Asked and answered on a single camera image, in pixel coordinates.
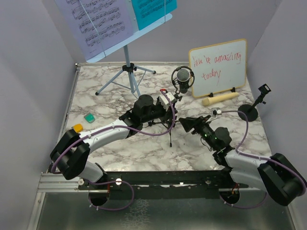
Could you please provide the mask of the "light blue music stand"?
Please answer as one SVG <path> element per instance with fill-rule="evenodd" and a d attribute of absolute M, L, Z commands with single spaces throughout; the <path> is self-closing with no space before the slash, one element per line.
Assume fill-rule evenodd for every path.
<path fill-rule="evenodd" d="M 133 26 L 137 23 L 134 22 L 131 24 L 131 26 L 128 28 L 128 35 L 127 39 L 115 44 L 114 46 L 108 48 L 108 49 L 102 49 L 102 52 L 97 54 L 96 56 L 88 59 L 86 62 L 88 63 L 96 63 L 97 61 L 107 57 L 108 55 L 114 53 L 115 51 L 119 50 L 120 48 L 124 49 L 124 55 L 125 55 L 125 61 L 126 64 L 122 66 L 122 69 L 109 80 L 101 89 L 95 92 L 95 95 L 99 95 L 109 84 L 115 83 L 114 80 L 123 72 L 128 73 L 129 83 L 130 87 L 126 87 L 122 84 L 119 86 L 124 87 L 131 91 L 132 94 L 137 93 L 138 96 L 141 95 L 139 90 L 139 84 L 140 81 L 137 82 L 134 76 L 134 72 L 138 69 L 143 70 L 145 73 L 150 72 L 152 74 L 155 74 L 156 71 L 143 68 L 140 66 L 135 65 L 130 61 L 129 57 L 129 51 L 128 51 L 128 44 L 135 41 L 136 39 L 140 38 L 141 36 L 145 35 L 146 33 L 152 31 L 153 29 L 157 28 L 158 26 L 166 23 L 172 18 L 172 14 L 168 13 L 164 15 L 162 18 L 156 20 L 152 24 L 148 25 L 147 27 L 138 30 L 136 32 L 133 31 Z M 123 21 L 118 21 L 116 23 L 112 23 L 111 25 L 108 25 L 105 29 L 102 29 L 102 31 L 98 31 L 97 25 L 93 23 L 92 18 L 88 17 L 88 20 L 91 23 L 92 28 L 95 30 L 94 35 L 92 36 L 92 41 L 90 42 L 90 45 L 93 45 L 94 43 L 97 43 L 99 45 L 102 45 L 102 41 L 108 36 L 108 35 L 116 35 L 120 32 L 124 32 L 126 30 L 125 23 Z"/>

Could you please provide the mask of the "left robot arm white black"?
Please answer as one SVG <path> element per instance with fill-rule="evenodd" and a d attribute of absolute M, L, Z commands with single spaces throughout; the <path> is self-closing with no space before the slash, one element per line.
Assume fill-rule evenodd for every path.
<path fill-rule="evenodd" d="M 106 172 L 99 164 L 88 161 L 90 153 L 114 141 L 142 133 L 143 124 L 156 119 L 166 123 L 167 130 L 171 131 L 175 125 L 175 103 L 179 96 L 166 91 L 161 93 L 156 101 L 150 95 L 141 95 L 130 110 L 107 126 L 80 133 L 74 129 L 66 131 L 50 154 L 53 162 L 51 172 L 62 174 L 66 180 L 80 177 L 95 189 L 103 188 Z"/>

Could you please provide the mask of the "lilac sheet music page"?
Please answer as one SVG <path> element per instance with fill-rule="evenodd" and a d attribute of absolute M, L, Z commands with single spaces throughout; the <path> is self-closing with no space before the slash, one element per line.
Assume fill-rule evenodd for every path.
<path fill-rule="evenodd" d="M 125 0 L 57 0 L 86 60 L 133 35 Z"/>

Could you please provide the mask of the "black round-base mic stand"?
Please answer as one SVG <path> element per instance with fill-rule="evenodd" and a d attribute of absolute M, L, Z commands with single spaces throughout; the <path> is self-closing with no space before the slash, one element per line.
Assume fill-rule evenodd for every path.
<path fill-rule="evenodd" d="M 242 120 L 248 120 L 248 122 L 253 122 L 258 118 L 258 111 L 256 106 L 260 103 L 266 104 L 264 97 L 271 92 L 271 89 L 267 84 L 264 84 L 258 88 L 260 95 L 257 97 L 253 105 L 243 104 L 238 108 L 238 115 Z"/>

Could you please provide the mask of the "cream toy microphone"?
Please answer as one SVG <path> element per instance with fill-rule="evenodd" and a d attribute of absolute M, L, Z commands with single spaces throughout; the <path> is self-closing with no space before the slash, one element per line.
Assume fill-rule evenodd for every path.
<path fill-rule="evenodd" d="M 220 95 L 220 96 L 207 97 L 207 98 L 202 99 L 201 104 L 203 106 L 210 106 L 210 105 L 213 105 L 213 104 L 225 101 L 225 100 L 236 98 L 236 97 L 238 97 L 238 95 L 239 95 L 239 93 L 232 92 L 232 93 L 223 94 L 223 95 Z"/>

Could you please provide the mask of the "black studio microphone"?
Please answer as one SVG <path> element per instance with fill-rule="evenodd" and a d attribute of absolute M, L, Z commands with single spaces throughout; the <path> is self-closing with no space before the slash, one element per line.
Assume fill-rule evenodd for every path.
<path fill-rule="evenodd" d="M 191 88 L 195 81 L 195 74 L 188 66 L 180 66 L 173 70 L 171 74 L 171 83 L 175 87 L 174 97 L 181 101 L 180 94 L 186 94 L 188 89 Z"/>

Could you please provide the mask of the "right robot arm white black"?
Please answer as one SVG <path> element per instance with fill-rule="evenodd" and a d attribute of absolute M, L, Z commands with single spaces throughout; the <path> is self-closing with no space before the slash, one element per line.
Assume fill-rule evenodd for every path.
<path fill-rule="evenodd" d="M 276 153 L 264 157 L 239 152 L 231 146 L 226 127 L 211 128 L 210 116 L 180 118 L 179 122 L 187 133 L 199 134 L 214 151 L 214 160 L 229 169 L 220 176 L 223 186 L 238 183 L 260 189 L 282 206 L 306 193 L 306 180 L 284 155 Z"/>

